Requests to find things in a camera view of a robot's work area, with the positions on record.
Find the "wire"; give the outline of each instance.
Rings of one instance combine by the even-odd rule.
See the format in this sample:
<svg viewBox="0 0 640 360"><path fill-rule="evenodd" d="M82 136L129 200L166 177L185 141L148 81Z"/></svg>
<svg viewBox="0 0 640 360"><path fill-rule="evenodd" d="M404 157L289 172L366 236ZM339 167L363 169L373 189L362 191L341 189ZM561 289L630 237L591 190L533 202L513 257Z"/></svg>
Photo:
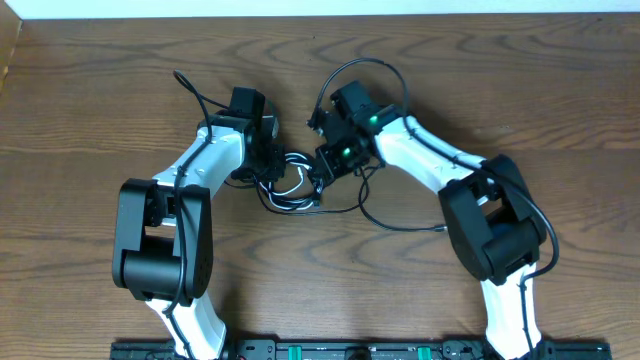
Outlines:
<svg viewBox="0 0 640 360"><path fill-rule="evenodd" d="M213 104L217 107L229 110L229 107L227 105L221 104L217 101L211 100L208 97L198 93L195 88L193 87L193 85L191 85L191 83L189 82L189 80L186 78L186 76L184 76L184 74L182 74L179 70L175 70L173 72L173 76L176 78L176 80L178 80L178 83L180 83L180 85L182 85L185 89L189 90L190 93L192 93L193 95L196 95L196 97L200 96L200 98L210 104Z"/></svg>
<svg viewBox="0 0 640 360"><path fill-rule="evenodd" d="M529 352L531 354L533 354L533 344L531 342L531 335L529 334L529 327L528 327L528 324L527 324L527 309L526 309L526 298L525 298L525 292L526 292L527 288L526 288L525 282L527 280L529 280L529 279L533 279L533 278L536 278L538 276L546 274L547 272L551 271L551 269L553 269L556 266L556 264L558 263L558 259L560 257L560 246L558 244L558 237L556 235L555 230L553 229L553 226L551 225L551 222L546 217L546 215L542 212L542 210L529 198L529 196L526 195L524 190L522 190L518 185L514 184L511 180L509 180L507 178L504 178L502 176L499 176L499 175L491 172L490 170L484 169L482 167L478 168L478 167L472 166L470 164L467 164L465 162L462 162L462 161L458 160L456 157L449 156L448 154L444 153L443 151L441 151L437 147L435 147L432 144L430 144L428 141L422 139L418 134L416 134L416 129L412 129L409 126L409 123L408 123L408 120L407 120L407 115L409 113L409 89L407 87L407 83L404 80L404 78L402 77L402 75L400 74L400 72L393 65L385 63L384 61L382 61L380 59L376 59L376 58L354 59L354 60L351 60L351 61L345 63L344 65L340 66L338 69L336 69L329 76L327 81L322 86L322 90L320 91L320 94L318 96L318 100L316 101L316 106L314 108L314 114L313 114L314 116L315 116L316 112L320 110L320 103L322 102L322 97L324 96L324 93L325 93L327 87L329 86L329 83L331 82L331 80L333 80L333 78L336 77L336 75L338 75L340 72L342 72L344 69L348 68L349 66L355 65L355 64L358 64L358 63L363 63L363 62L369 62L369 63L374 63L374 64L379 64L379 65L385 66L396 75L398 80L400 80L400 83L402 85L402 91L403 91L403 94L402 94L402 122L404 124L405 129L407 130L407 132L409 133L409 135L413 139L418 141L420 144L422 144L427 149L435 152L436 154L438 154L438 155L442 156L443 158L447 159L448 161L451 161L453 164L456 164L458 166L464 167L464 168L466 168L468 170L471 170L471 171L475 171L479 175L485 177L486 179L493 180L497 185L501 186L503 189L510 190L512 193L516 194L520 199L522 199L531 208L531 210L534 213L536 213L536 215L544 223L544 226L545 226L547 232L549 233L549 238L551 239L551 245L552 245L552 248L553 248L553 255L551 257L551 260L542 269L537 270L537 271L535 271L535 272L533 272L531 274L525 275L520 279L520 297L521 297L521 302L522 302L522 319L523 319L523 323L524 323L524 326L523 326L522 330L524 331L525 337L527 338L527 345L529 346Z"/></svg>
<svg viewBox="0 0 640 360"><path fill-rule="evenodd" d="M360 204L356 204L354 206L348 207L346 209L340 209L340 210L319 210L319 211L306 211L306 212L290 212L290 211L274 210L270 208L269 205L267 205L267 203L262 198L262 192L260 191L260 185L259 185L260 182L258 181L258 178L254 176L254 179L256 183L255 188L256 188L256 192L258 193L258 199L260 199L260 203L262 203L262 206L272 214L285 215L285 216L314 216L314 215L325 215L325 214L344 214L360 207ZM367 192L362 202L366 201L368 196L369 196L369 191L367 188Z"/></svg>
<svg viewBox="0 0 640 360"><path fill-rule="evenodd" d="M299 152L289 152L284 154L285 163L298 167L298 176L300 181L293 188L276 192L273 182L260 181L260 188L264 191L274 207L284 211L301 211L307 210L314 205L314 199L322 193L323 187L321 180L312 179L313 191L307 195L300 197L290 197L289 194L298 190L304 184L304 175L302 168L307 172L313 171L315 168L313 158L310 155L302 154Z"/></svg>
<svg viewBox="0 0 640 360"><path fill-rule="evenodd" d="M255 187L254 185L233 185L233 184L229 184L227 180L224 181L224 184L236 189L253 189Z"/></svg>
<svg viewBox="0 0 640 360"><path fill-rule="evenodd" d="M444 224L440 224L440 225L434 225L434 226L430 226L430 227L426 227L426 228L403 228L403 227L397 227L397 226L391 226L391 225L387 225L381 221L379 221L378 219L374 218L365 208L364 208L364 201L362 201L362 191L364 190L364 188L366 187L367 189L369 188L369 184L368 184L368 180L369 178L371 178L376 171L378 171L379 169L381 169L382 167L384 167L384 165L381 163L380 165L373 167L373 169L371 170L371 173L369 173L368 176L363 176L363 180L362 180L362 185L360 186L360 191L358 192L358 204L360 205L360 211L362 212L362 215L364 215L365 218L367 218L367 220L371 221L374 225L377 225L385 230L390 230L390 231L400 231L400 232L443 232L445 230L447 230L447 226Z"/></svg>
<svg viewBox="0 0 640 360"><path fill-rule="evenodd" d="M180 330L180 327L176 322L175 316L173 315L173 310L176 308L176 306L178 306L178 303L180 302L180 298L182 297L183 294L186 295L184 287L185 287L185 278L187 273L187 245L186 245L186 238L185 238L185 231L184 231L184 222L182 219L182 195L181 195L182 191L180 190L180 181L186 175L187 169L189 168L189 165L191 164L191 162L193 162L193 160L198 156L198 154L200 154L200 152L202 152L202 150L204 150L204 148L207 147L209 143L211 143L211 137L213 135L211 119L209 118L209 112L207 111L207 107L205 106L203 100L206 99L205 101L218 105L223 108L227 108L227 107L222 104L216 103L211 99L203 97L198 92L198 90L196 90L193 84L191 84L189 79L187 79L187 77L180 70L174 70L173 76L176 78L176 80L178 80L178 83L180 83L180 85L185 87L187 90L189 90L189 92L191 92L196 96L196 99L200 104L200 108L202 109L202 112L204 114L204 119L207 124L207 136L205 137L202 144L200 144L200 146L198 146L196 150L193 153L191 153L191 155L189 155L189 157L182 163L182 165L178 166L176 171L176 179L173 183L173 193L175 198L175 212L176 212L176 227L178 231L178 242L180 246L180 273L178 276L178 288L176 289L176 294L173 297L173 300L171 301L169 306L167 306L162 311L162 313L167 317L167 319L169 319L169 322L171 323L171 326L173 327L173 330L176 333L176 336L180 339L180 341L182 341L184 350L187 353L187 357L190 359L195 359L195 357L193 356L193 352L191 350L191 346L189 342L187 342L187 339L182 333L182 331Z"/></svg>

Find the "white robotic arm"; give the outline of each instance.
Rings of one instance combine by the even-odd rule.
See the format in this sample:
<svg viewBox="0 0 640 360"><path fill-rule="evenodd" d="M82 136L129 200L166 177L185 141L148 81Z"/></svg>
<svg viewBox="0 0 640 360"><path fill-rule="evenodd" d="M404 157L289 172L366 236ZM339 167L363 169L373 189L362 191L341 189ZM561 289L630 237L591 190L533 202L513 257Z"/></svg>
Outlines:
<svg viewBox="0 0 640 360"><path fill-rule="evenodd" d="M283 146L272 144L277 119L263 117L264 105L254 89L234 88L229 107L213 116L205 111L208 121L173 165L152 180L129 179L120 190L114 282L158 313L185 357L220 358L227 332L207 291L211 199L229 175L276 181L284 173ZM174 241L147 235L146 227L157 226L176 227Z"/></svg>
<svg viewBox="0 0 640 360"><path fill-rule="evenodd" d="M414 117L408 117L407 121L409 126L415 129L417 136L428 141L448 156L478 167L485 160L480 156L467 154L442 141L422 128ZM405 170L436 194L449 182L462 180L473 173L473 171L460 167L427 149L412 138L407 132L402 118L387 124L375 136L375 142L382 160L389 165L395 165ZM482 205L487 200L486 196L480 197L477 199L477 204ZM507 276L506 282L502 285L496 285L491 280L481 281L488 318L486 337L494 349L505 359L519 358L529 352L523 331L519 285L524 275L534 271L535 263L522 266ZM531 283L532 280L526 282L525 297L528 330L535 347L541 340L541 334L535 323Z"/></svg>
<svg viewBox="0 0 640 360"><path fill-rule="evenodd" d="M242 165L245 154L244 134L229 127L213 126L212 129L211 143L193 159L181 181L182 186L197 185L208 188L211 198L229 174ZM173 187L177 167L206 141L207 132L206 127L200 128L189 149L168 169L153 177L158 181L158 185ZM185 220L190 221L188 214L185 215ZM165 217L162 225L175 226L175 217ZM147 301L147 305L158 313L171 332L176 342L176 353L186 357L182 340L176 334L170 320L162 313L170 304L171 301L158 298ZM200 298L194 299L190 306L176 306L173 316L196 359L219 358L227 329L216 315L208 291Z"/></svg>

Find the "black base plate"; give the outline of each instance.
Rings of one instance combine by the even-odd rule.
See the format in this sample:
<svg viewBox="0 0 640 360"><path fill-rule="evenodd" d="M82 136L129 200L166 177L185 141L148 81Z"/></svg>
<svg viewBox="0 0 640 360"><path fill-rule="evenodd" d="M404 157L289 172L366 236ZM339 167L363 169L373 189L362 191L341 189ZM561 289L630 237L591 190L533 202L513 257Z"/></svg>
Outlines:
<svg viewBox="0 0 640 360"><path fill-rule="evenodd" d="M111 344L112 360L182 359L174 342ZM609 344L543 341L537 360L611 360ZM491 360L500 359L482 340L433 342L275 342L240 340L225 346L221 360Z"/></svg>

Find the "wooden table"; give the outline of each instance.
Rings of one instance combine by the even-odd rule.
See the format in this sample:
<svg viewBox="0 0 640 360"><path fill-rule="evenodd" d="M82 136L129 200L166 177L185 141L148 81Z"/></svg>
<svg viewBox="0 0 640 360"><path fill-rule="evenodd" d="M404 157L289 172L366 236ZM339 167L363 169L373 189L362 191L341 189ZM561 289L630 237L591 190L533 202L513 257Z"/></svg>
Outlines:
<svg viewBox="0 0 640 360"><path fill-rule="evenodd" d="M0 97L0 349L9 358L105 358L118 339L166 338L111 279L116 202L193 141L201 119L171 70L223 102L235 85L279 108L280 141L311 152L305 125L326 76L376 56L408 79L427 129L517 161L559 232L557 268L537 281L538 325L609 341L637 358L640 334L640 16L509 15L27 21ZM382 68L346 71L399 101ZM326 208L355 202L340 179ZM398 169L368 209L439 223L435 196ZM482 335L480 286L446 234L383 231L354 211L289 218L254 191L213 200L210 292L228 326L282 338ZM542 247L542 262L550 245Z"/></svg>

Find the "robotic arm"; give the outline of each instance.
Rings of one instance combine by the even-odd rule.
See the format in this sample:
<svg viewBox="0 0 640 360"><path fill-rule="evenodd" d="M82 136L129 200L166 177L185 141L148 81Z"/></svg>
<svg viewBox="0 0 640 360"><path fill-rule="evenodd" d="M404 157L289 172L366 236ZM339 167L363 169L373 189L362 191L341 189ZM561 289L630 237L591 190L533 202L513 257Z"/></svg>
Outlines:
<svg viewBox="0 0 640 360"><path fill-rule="evenodd" d="M487 308L486 337L505 359L529 352L524 332L520 283L535 271L539 245L546 231L540 219L509 189L451 158L478 169L482 166L507 178L526 192L515 164L506 156L486 161L454 148L407 117L410 134L394 106L375 104L356 81L331 95L335 112L318 111L310 126L327 138L316 149L318 168L326 183L366 164L372 156L411 174L438 194L453 248L465 268L481 281ZM420 137L437 151L416 140ZM485 215L482 205L502 205ZM525 291L528 332L535 348L541 340L534 317L532 280Z"/></svg>
<svg viewBox="0 0 640 360"><path fill-rule="evenodd" d="M462 152L440 140L422 128L414 117L409 117L408 123L416 130L417 135L449 156L456 157L466 164L478 165L478 167L485 162L485 159L482 157ZM375 143L381 160L389 165L398 166L411 174L429 190L440 194L443 210L446 209L445 218L453 247L463 265L465 265L469 272L477 279L481 280L480 284L487 308L488 325L486 337L489 343L505 359L519 358L527 354L529 347L523 331L524 326L519 286L520 279L524 275L531 274L535 271L535 263L527 261L526 264L513 270L510 275L507 275L506 279L494 276L494 279L491 280L488 279L487 276L489 276L492 271L495 271L494 266L498 265L495 264L496 260L502 263L507 261L513 262L513 264L519 264L522 256L531 255L523 254L523 251L535 251L537 249L516 250L515 248L519 246L514 244L513 251L515 251L515 254L503 255L491 253L491 250L489 250L490 247L498 246L492 245L493 241L519 242L519 239L515 238L519 236L518 233L509 234L509 238L504 240L500 240L500 235L494 235L493 231L499 232L503 226L497 223L494 224L492 233L485 232L485 234L483 234L484 239L491 239L489 241L485 241L484 239L480 240L483 244L478 242L478 240L480 239L479 236L481 233L479 230L487 229L485 224L478 225L477 227L471 223L467 224L467 228L470 229L470 231L466 234L468 237L465 237L462 234L464 233L465 225L460 224L460 222L477 221L483 223L486 221L485 215L482 213L480 207L489 201L488 196L483 193L474 193L473 190L477 188L472 187L473 185L458 185L461 181L464 182L465 179L473 176L473 172L453 164L448 159L426 149L422 144L412 139L404 127L402 118L393 120L386 125L380 134L375 136ZM514 166L515 168L515 165L510 163L505 157L500 157L495 161L501 163L506 162L508 166ZM504 209L503 205L503 208L497 211L510 211L510 209ZM526 228L523 232L524 236L544 236L544 233L536 232L535 224L533 223L529 225L525 223L522 224L522 226ZM533 231L534 234L528 234L526 233L527 231ZM495 250L498 252L506 251L506 249L502 248ZM532 345L535 347L538 342L540 342L542 336L535 323L533 287L531 286L531 282L532 280L527 280L526 282L525 297L527 314L529 315L527 319L528 331L531 336Z"/></svg>
<svg viewBox="0 0 640 360"><path fill-rule="evenodd" d="M211 137L201 123L194 143L173 165L153 180L129 179L120 190L114 282L160 315L182 356L189 346L197 359L218 359L226 336L206 291L213 268L211 199L229 175L260 174L267 181L284 175L283 146L271 144L277 119L263 117L264 104L259 92L235 88L229 109L212 116ZM192 156L179 189L186 242L186 254L181 254L178 231L172 241L147 235L145 228L177 226L175 179ZM181 256L187 264L185 286L179 305L165 316L178 289Z"/></svg>

